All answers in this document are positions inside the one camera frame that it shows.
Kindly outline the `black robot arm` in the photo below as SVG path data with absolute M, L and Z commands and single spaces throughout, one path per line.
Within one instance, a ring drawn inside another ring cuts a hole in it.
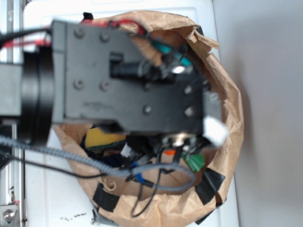
M 52 124 L 91 123 L 109 133 L 156 136 L 180 146 L 214 147 L 229 130 L 221 102 L 186 54 L 151 37 L 131 19 L 93 24 L 55 20 L 50 26 L 3 34 L 2 48 L 33 52 L 0 65 L 0 122 L 19 125 L 27 143 L 45 144 Z

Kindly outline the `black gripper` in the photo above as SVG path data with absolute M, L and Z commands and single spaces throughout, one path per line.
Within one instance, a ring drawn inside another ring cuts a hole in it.
M 53 21 L 53 122 L 98 124 L 106 132 L 167 138 L 178 146 L 222 146 L 229 130 L 205 74 L 167 45 L 147 42 L 161 52 L 160 65 L 126 31 Z

